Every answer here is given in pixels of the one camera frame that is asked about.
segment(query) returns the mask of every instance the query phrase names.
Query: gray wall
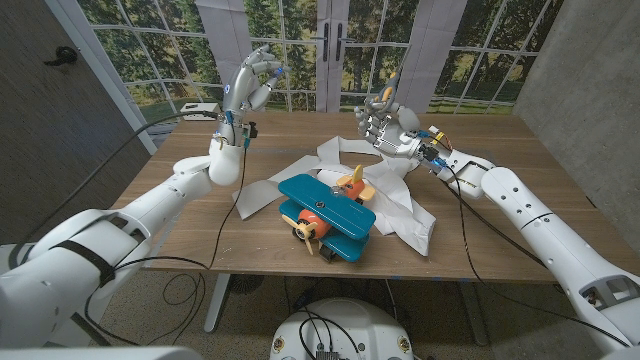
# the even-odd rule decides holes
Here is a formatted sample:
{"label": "gray wall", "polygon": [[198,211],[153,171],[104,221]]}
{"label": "gray wall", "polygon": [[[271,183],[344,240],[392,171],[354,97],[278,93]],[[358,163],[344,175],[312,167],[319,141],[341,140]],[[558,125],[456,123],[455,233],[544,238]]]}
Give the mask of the gray wall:
{"label": "gray wall", "polygon": [[[73,46],[44,1],[2,5],[0,244],[11,244],[38,228],[133,130],[82,53],[73,65],[44,65],[58,46]],[[148,159],[134,139],[31,240],[82,210],[109,208]]]}
{"label": "gray wall", "polygon": [[513,112],[638,252],[640,2],[565,0]]}

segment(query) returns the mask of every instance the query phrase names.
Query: wire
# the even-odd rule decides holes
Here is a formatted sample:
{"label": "wire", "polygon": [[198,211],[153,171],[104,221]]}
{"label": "wire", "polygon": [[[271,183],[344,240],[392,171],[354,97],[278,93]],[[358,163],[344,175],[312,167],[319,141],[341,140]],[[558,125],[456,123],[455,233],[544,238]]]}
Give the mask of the wire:
{"label": "wire", "polygon": [[207,265],[205,265],[205,264],[203,264],[203,263],[201,263],[199,261],[195,261],[195,260],[191,260],[191,259],[187,259],[187,258],[183,258],[183,257],[179,257],[179,256],[150,256],[150,257],[146,257],[146,258],[131,260],[131,261],[128,261],[128,262],[126,262],[124,264],[118,265],[113,269],[113,271],[115,272],[115,271],[118,271],[118,270],[122,269],[125,266],[137,264],[137,263],[148,261],[148,260],[177,260],[177,261],[184,261],[184,262],[196,264],[196,265],[200,266],[201,268],[203,268],[205,270],[209,270]]}
{"label": "wire", "polygon": [[389,280],[384,279],[384,283],[387,284],[387,290],[389,290],[391,305],[393,305],[393,316],[396,318],[396,321],[398,321],[398,310],[396,310],[396,301],[393,299],[393,293],[391,292],[391,287],[389,286]]}
{"label": "wire", "polygon": [[309,320],[311,320],[311,324],[313,325],[313,328],[314,328],[314,329],[316,329],[316,335],[318,335],[318,341],[320,342],[320,345],[322,345],[322,348],[324,349],[324,344],[322,343],[322,338],[320,337],[320,332],[318,331],[318,327],[316,326],[316,323],[315,323],[315,322],[313,322],[313,320],[311,319],[311,314],[309,314],[309,311],[308,311],[308,310],[307,310],[307,315],[309,315]]}
{"label": "wire", "polygon": [[434,136],[432,136],[431,134],[428,135],[430,139],[433,139],[434,141],[438,142],[438,144],[442,145],[443,148],[449,150],[449,151],[453,151],[452,147],[449,147],[445,144],[443,144],[440,140],[436,139]]}
{"label": "wire", "polygon": [[244,174],[246,170],[246,165],[247,165],[247,149],[245,148],[244,156],[242,160],[242,179],[240,180],[240,190],[238,190],[238,197],[236,197],[236,200],[233,202],[233,206],[231,207],[231,209],[229,209],[229,212],[227,213],[227,216],[224,217],[224,220],[222,220],[222,224],[220,224],[220,230],[218,230],[218,237],[216,238],[216,246],[213,249],[213,256],[211,257],[211,263],[209,264],[209,267],[207,269],[210,269],[213,266],[213,262],[216,259],[216,254],[218,253],[218,245],[220,244],[220,235],[222,234],[222,228],[224,227],[224,224],[227,222],[227,219],[229,218],[229,215],[231,215],[231,212],[233,211],[233,209],[235,209],[236,204],[238,204],[238,200],[240,200],[240,194],[242,194],[242,187],[244,185]]}
{"label": "wire", "polygon": [[140,346],[140,344],[138,344],[138,343],[137,343],[137,342],[135,342],[135,341],[131,341],[131,340],[129,340],[129,339],[125,339],[125,338],[123,338],[123,337],[120,337],[120,336],[118,336],[118,335],[116,335],[116,334],[114,334],[114,333],[112,333],[112,332],[108,331],[107,329],[105,329],[105,328],[103,328],[102,326],[100,326],[100,324],[98,324],[97,322],[95,322],[95,321],[91,318],[91,316],[89,315],[89,303],[91,302],[91,298],[92,298],[92,297],[93,297],[93,294],[91,294],[91,295],[87,298],[87,301],[84,303],[84,317],[87,319],[87,321],[88,321],[91,325],[93,325],[96,329],[100,330],[100,332],[102,332],[103,334],[105,334],[105,335],[107,335],[107,336],[109,336],[109,337],[111,337],[111,338],[114,338],[114,339],[120,340],[120,341],[122,341],[122,342],[124,342],[124,343],[127,343],[127,344],[129,344],[129,345]]}
{"label": "wire", "polygon": [[[453,172],[453,170],[452,170],[449,166],[447,166],[447,168],[451,171],[451,173],[453,173],[453,176],[454,176],[454,178],[455,178],[455,180],[456,180],[456,184],[457,184],[457,186],[458,186],[458,193],[461,193],[461,191],[460,191],[460,182],[458,181],[458,177],[455,175],[455,173]],[[534,310],[542,311],[542,312],[544,312],[544,313],[551,314],[551,315],[555,315],[555,316],[561,317],[561,318],[563,318],[563,319],[565,319],[565,320],[570,320],[570,321],[576,322],[576,323],[578,323],[578,324],[582,324],[582,325],[584,325],[584,326],[590,327],[591,329],[594,329],[594,330],[596,330],[596,331],[599,331],[600,333],[602,333],[602,334],[604,334],[604,335],[606,335],[606,336],[608,336],[608,337],[612,338],[613,340],[615,340],[615,341],[619,342],[619,343],[620,343],[620,344],[622,344],[624,347],[629,347],[629,344],[627,344],[625,341],[623,341],[623,340],[619,339],[618,337],[616,337],[615,335],[613,335],[613,334],[609,333],[608,331],[603,330],[603,329],[601,329],[601,328],[599,328],[599,327],[597,327],[597,326],[595,326],[595,325],[592,325],[592,324],[590,324],[590,323],[588,323],[588,322],[586,322],[586,321],[582,321],[582,320],[580,320],[580,319],[576,319],[576,318],[571,317],[571,316],[563,315],[563,314],[557,313],[557,312],[555,312],[555,311],[551,311],[551,310],[547,310],[547,309],[542,309],[542,308],[539,308],[539,307],[536,307],[536,306],[533,306],[533,305],[527,304],[527,303],[525,303],[525,302],[522,302],[522,301],[520,301],[520,300],[513,299],[513,298],[511,298],[511,297],[509,297],[509,296],[507,296],[507,295],[504,295],[504,294],[502,294],[501,292],[499,292],[499,291],[495,290],[495,289],[494,289],[494,288],[492,288],[491,286],[489,286],[489,284],[487,284],[487,283],[486,283],[486,282],[485,282],[485,281],[480,277],[480,275],[478,275],[478,272],[476,271],[475,267],[473,266],[473,262],[471,261],[471,255],[469,254],[469,245],[467,244],[467,234],[466,234],[466,230],[465,230],[465,226],[464,226],[464,213],[463,213],[463,210],[462,210],[462,201],[459,201],[459,202],[458,202],[458,205],[460,206],[460,223],[461,223],[461,225],[462,225],[462,239],[464,240],[464,249],[465,249],[465,251],[466,251],[466,253],[467,253],[467,259],[469,260],[469,265],[471,266],[471,271],[473,271],[473,274],[476,276],[476,278],[478,279],[478,281],[480,281],[480,283],[481,283],[482,285],[484,285],[487,289],[491,290],[491,292],[493,292],[494,294],[496,294],[496,295],[498,295],[498,296],[500,296],[500,297],[502,297],[502,298],[504,298],[504,299],[507,299],[507,300],[509,300],[509,301],[512,301],[512,302],[514,302],[514,303],[516,303],[516,304],[519,304],[519,305],[522,305],[522,306],[524,306],[524,307],[528,307],[528,308],[530,308],[530,309],[534,309]]]}
{"label": "wire", "polygon": [[358,347],[356,346],[356,342],[353,341],[353,338],[351,337],[351,335],[349,335],[349,333],[342,326],[338,325],[335,321],[329,320],[329,319],[327,319],[325,317],[321,317],[321,316],[309,317],[308,319],[305,319],[300,324],[300,328],[298,329],[298,334],[300,335],[300,341],[302,342],[302,347],[304,347],[304,349],[307,351],[307,354],[311,357],[311,359],[317,360],[316,357],[311,354],[311,351],[309,351],[309,348],[307,347],[306,343],[304,342],[304,338],[302,337],[302,327],[304,326],[304,324],[306,324],[309,321],[312,321],[313,319],[318,319],[318,320],[324,319],[324,321],[327,321],[327,322],[335,325],[338,329],[340,329],[340,331],[342,331],[347,336],[347,338],[349,338],[349,341],[351,341],[351,344],[353,345],[353,349],[356,351],[356,355],[358,355],[358,359],[362,359],[362,357],[360,355],[360,351],[358,350]]}
{"label": "wire", "polygon": [[469,203],[467,203],[462,196],[460,196],[455,190],[453,190],[449,184],[447,184],[447,182],[442,181],[442,183],[444,184],[444,186],[447,187],[447,189],[456,197],[458,198],[459,202],[462,202],[462,205],[464,205],[469,211],[471,211],[471,213],[473,215],[475,215],[478,220],[482,221],[483,224],[485,224],[489,229],[493,230],[496,234],[498,234],[501,238],[505,239],[507,242],[509,242],[509,244],[513,245],[516,249],[520,250],[523,254],[527,255],[529,258],[531,258],[531,260],[537,262],[540,266],[546,268],[547,266],[544,264],[544,262],[542,262],[542,260],[540,260],[537,256],[535,256],[534,254],[532,254],[529,250],[523,248],[522,246],[520,246],[520,244],[518,244],[517,242],[513,241],[513,239],[511,239],[509,236],[507,236],[505,233],[503,233],[502,231],[500,231],[497,227],[495,227],[493,224],[491,224],[489,222],[489,220],[485,219],[482,215],[480,215],[480,213],[478,213],[474,208],[471,207],[471,205],[469,205]]}
{"label": "wire", "polygon": [[287,277],[282,277],[284,283],[284,297],[287,299],[287,315],[291,315],[291,301],[289,300],[289,290],[287,290]]}
{"label": "wire", "polygon": [[182,333],[184,333],[184,331],[189,327],[189,325],[191,325],[191,323],[193,322],[193,319],[196,317],[196,314],[198,314],[198,311],[200,311],[202,302],[204,301],[204,296],[207,293],[207,283],[204,280],[204,276],[202,276],[202,273],[198,275],[200,275],[200,279],[198,279],[198,284],[200,283],[200,281],[202,281],[202,287],[203,287],[202,297],[200,298],[200,302],[198,303],[198,307],[196,307],[196,311],[193,313],[193,316],[191,316],[191,319],[189,319],[189,321],[187,322],[187,325],[185,325],[184,328],[180,330],[180,333],[178,333],[178,336],[176,336],[176,338],[173,340],[173,343],[171,343],[171,345],[175,345],[178,339],[180,338],[180,336],[182,335]]}
{"label": "wire", "polygon": [[[133,264],[137,264],[137,263],[144,262],[144,261],[148,261],[148,260],[177,260],[177,261],[184,261],[184,262],[188,262],[188,263],[192,263],[192,264],[199,265],[199,266],[201,266],[201,267],[202,267],[203,269],[205,269],[205,270],[208,270],[208,269],[209,269],[205,264],[200,263],[200,262],[195,261],[195,260],[187,259],[187,258],[181,258],[181,257],[177,257],[177,256],[150,256],[150,257],[146,257],[146,258],[141,258],[141,259],[132,260],[132,261],[126,262],[126,263],[124,263],[124,264],[120,264],[120,265],[116,266],[116,267],[113,269],[113,272],[115,273],[116,271],[118,271],[118,270],[120,270],[120,269],[122,269],[122,268],[124,268],[124,267],[126,267],[126,266],[133,265]],[[198,304],[198,307],[197,307],[197,309],[196,309],[196,313],[197,313],[197,312],[198,312],[198,310],[200,309],[200,305],[202,305],[202,301],[204,300],[204,295],[205,295],[204,293],[206,292],[206,284],[205,284],[205,282],[204,282],[204,281],[202,281],[202,282],[203,282],[203,285],[204,285],[204,292],[203,292],[203,294],[202,294],[202,299],[200,299],[200,303]],[[108,331],[107,329],[105,329],[105,328],[103,328],[102,326],[100,326],[100,324],[98,324],[95,320],[93,320],[93,319],[91,318],[91,316],[89,315],[89,304],[91,303],[91,298],[92,298],[92,297],[93,297],[93,294],[91,294],[91,296],[89,296],[89,298],[87,298],[87,301],[86,301],[86,302],[85,302],[85,304],[84,304],[84,317],[87,319],[87,321],[88,321],[91,325],[93,325],[97,330],[99,330],[100,332],[102,332],[103,334],[105,334],[105,335],[107,335],[107,336],[109,336],[109,337],[111,337],[111,338],[114,338],[114,339],[120,340],[120,341],[122,341],[122,342],[124,342],[124,343],[127,343],[127,344],[129,344],[129,345],[140,346],[140,344],[136,343],[135,341],[131,341],[131,340],[129,340],[129,339],[125,339],[125,338],[123,338],[123,337],[121,337],[121,336],[118,336],[118,335],[116,335],[116,334],[111,333],[110,331]],[[193,321],[193,317],[189,320],[189,322],[188,322],[188,323],[187,323],[187,325],[185,326],[185,329],[186,329],[186,327],[188,327],[188,326],[189,326],[189,324],[191,324],[191,322]]]}
{"label": "wire", "polygon": [[[175,280],[181,278],[181,277],[187,277],[189,279],[191,279],[191,281],[193,282],[193,291],[191,292],[191,294],[189,294],[189,296],[187,296],[184,300],[181,301],[177,301],[177,302],[172,302],[169,301],[167,299],[167,289],[169,288],[169,285],[171,285]],[[191,308],[189,308],[189,312],[187,313],[187,316],[184,317],[184,319],[180,322],[180,324],[178,324],[178,326],[174,327],[173,329],[171,329],[170,331],[167,331],[166,333],[162,334],[162,335],[158,335],[157,337],[155,337],[153,340],[149,341],[147,343],[147,346],[153,344],[154,342],[156,342],[157,340],[160,340],[161,338],[173,333],[174,331],[180,329],[182,327],[182,325],[184,325],[185,322],[187,322],[187,320],[189,319],[189,315],[191,315],[191,312],[193,311],[193,309],[196,306],[196,301],[198,300],[198,287],[200,285],[200,279],[198,279],[198,282],[196,283],[196,279],[193,278],[193,276],[186,274],[186,273],[182,273],[182,274],[178,274],[174,277],[172,277],[165,285],[164,285],[164,289],[162,290],[162,299],[164,300],[164,302],[167,305],[172,305],[172,306],[177,306],[177,305],[182,305],[185,302],[187,302],[189,299],[193,298],[193,303],[191,304]]]}
{"label": "wire", "polygon": [[326,319],[324,319],[322,316],[314,313],[313,311],[309,311],[309,309],[307,309],[307,307],[304,307],[304,310],[298,310],[296,312],[306,312],[307,314],[309,314],[311,317],[311,315],[313,316],[317,316],[319,318],[321,318],[320,320],[324,323],[324,326],[327,328],[327,333],[329,333],[329,351],[333,351],[333,338],[331,337],[331,330],[329,329],[329,325],[327,324]]}
{"label": "wire", "polygon": [[77,312],[71,315],[71,321],[76,323],[76,325],[78,325],[82,330],[84,330],[84,332],[86,332],[87,335],[89,335],[89,337],[91,338],[91,340],[95,341],[96,344],[100,346],[111,346],[111,343],[107,339],[105,339],[105,337],[102,336],[102,334],[100,334],[98,330],[96,330],[96,328],[91,326],[91,324],[89,324],[89,322],[87,322],[87,320],[82,316],[80,316],[80,314],[78,314]]}
{"label": "wire", "polygon": [[102,170],[102,168],[107,165],[107,163],[109,161],[111,161],[111,159],[113,159],[120,151],[122,151],[122,149],[124,149],[125,146],[127,146],[127,144],[129,144],[133,139],[135,139],[136,137],[138,137],[138,135],[140,135],[143,131],[145,131],[146,129],[148,129],[149,127],[156,125],[158,123],[161,123],[163,121],[169,120],[169,119],[173,119],[176,117],[180,117],[180,116],[184,116],[184,115],[194,115],[194,114],[203,114],[203,115],[208,115],[211,116],[213,114],[213,117],[216,117],[217,115],[215,113],[212,113],[210,111],[191,111],[191,112],[179,112],[179,113],[175,113],[175,114],[171,114],[169,116],[165,116],[163,118],[160,118],[158,120],[154,120],[150,123],[144,124],[143,126],[141,126],[138,130],[136,130],[132,135],[129,136],[129,138],[127,138],[127,140],[125,140],[122,145],[120,145],[120,147],[118,147],[116,150],[114,150],[113,152],[111,152],[111,154],[109,154],[109,156],[107,156],[106,159],[104,159],[102,161],[102,163],[100,163],[100,165],[98,165],[97,168],[95,168],[85,179],[84,181],[78,185],[78,187],[75,188],[75,190],[73,190],[61,203],[60,205],[58,205],[53,211],[51,211],[49,213],[49,215],[47,215],[42,221],[40,221],[38,223],[38,225],[36,225],[23,239],[22,241],[16,243],[16,246],[13,247],[13,249],[11,250],[11,253],[9,253],[9,268],[14,269],[16,267],[18,267],[18,253],[20,252],[20,250],[22,249],[22,247],[29,241],[29,239],[31,239],[31,237],[33,235],[35,235],[36,232],[38,232],[38,230],[40,230],[40,228],[42,228],[49,220],[51,220],[57,213],[58,211],[60,211],[60,209],[62,209],[65,205],[67,205],[79,192],[80,190],[82,190],[85,186],[87,186],[87,184],[89,183],[89,181],[91,181],[91,179],[93,179],[98,172],[100,172],[100,170]]}

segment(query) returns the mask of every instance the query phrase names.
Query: window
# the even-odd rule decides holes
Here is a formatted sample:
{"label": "window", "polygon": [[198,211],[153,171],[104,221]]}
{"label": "window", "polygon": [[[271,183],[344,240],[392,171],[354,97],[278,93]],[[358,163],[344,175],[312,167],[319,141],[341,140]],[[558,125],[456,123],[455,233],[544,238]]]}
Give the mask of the window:
{"label": "window", "polygon": [[194,0],[79,0],[147,122],[187,102],[222,101]]}
{"label": "window", "polygon": [[[267,104],[273,111],[316,109],[316,0],[244,0],[253,49],[270,52],[293,71],[281,77]],[[269,75],[261,74],[261,82]]]}
{"label": "window", "polygon": [[561,5],[467,2],[428,112],[510,114]]}

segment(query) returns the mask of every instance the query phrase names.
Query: wooden toy airplane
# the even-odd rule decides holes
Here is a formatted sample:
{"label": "wooden toy airplane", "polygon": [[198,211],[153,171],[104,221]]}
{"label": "wooden toy airplane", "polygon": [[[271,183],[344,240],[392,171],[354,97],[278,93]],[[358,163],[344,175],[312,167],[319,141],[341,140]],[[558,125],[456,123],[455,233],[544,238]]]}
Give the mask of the wooden toy airplane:
{"label": "wooden toy airplane", "polygon": [[281,182],[278,189],[289,200],[280,205],[280,213],[311,255],[309,240],[318,239],[320,255],[325,260],[330,262],[337,254],[353,262],[362,255],[376,220],[375,214],[361,204],[376,191],[362,180],[361,165],[353,176],[345,175],[336,184],[329,187],[307,174]]}

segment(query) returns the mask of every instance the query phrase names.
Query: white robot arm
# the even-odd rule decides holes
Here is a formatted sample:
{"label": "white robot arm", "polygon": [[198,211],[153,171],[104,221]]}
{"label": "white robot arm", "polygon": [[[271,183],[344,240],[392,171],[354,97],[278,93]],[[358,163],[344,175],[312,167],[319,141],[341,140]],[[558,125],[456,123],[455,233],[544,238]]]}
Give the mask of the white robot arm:
{"label": "white robot arm", "polygon": [[[34,246],[25,264],[0,276],[0,348],[44,345],[89,296],[102,298],[126,282],[142,263],[114,268],[147,256],[152,238],[185,204],[209,193],[212,183],[235,182],[243,149],[257,135],[255,124],[242,123],[244,111],[266,104],[283,71],[278,62],[259,62],[274,58],[268,50],[249,55],[227,85],[224,110],[235,118],[219,117],[208,156],[179,161],[173,176],[122,209],[67,219]],[[274,77],[247,95],[251,78],[274,68],[280,68]]]}
{"label": "white robot arm", "polygon": [[[420,131],[415,114],[399,111],[398,104],[381,104],[377,99],[367,99],[363,110],[356,108],[360,135],[386,155],[418,159],[456,192],[460,186],[463,196],[488,197],[558,280],[580,319],[628,346],[640,344],[638,276],[600,256],[513,171],[445,146],[439,141],[437,129],[432,127],[433,135]],[[390,111],[377,111],[384,108]],[[599,331],[589,332],[605,353],[625,347]]]}

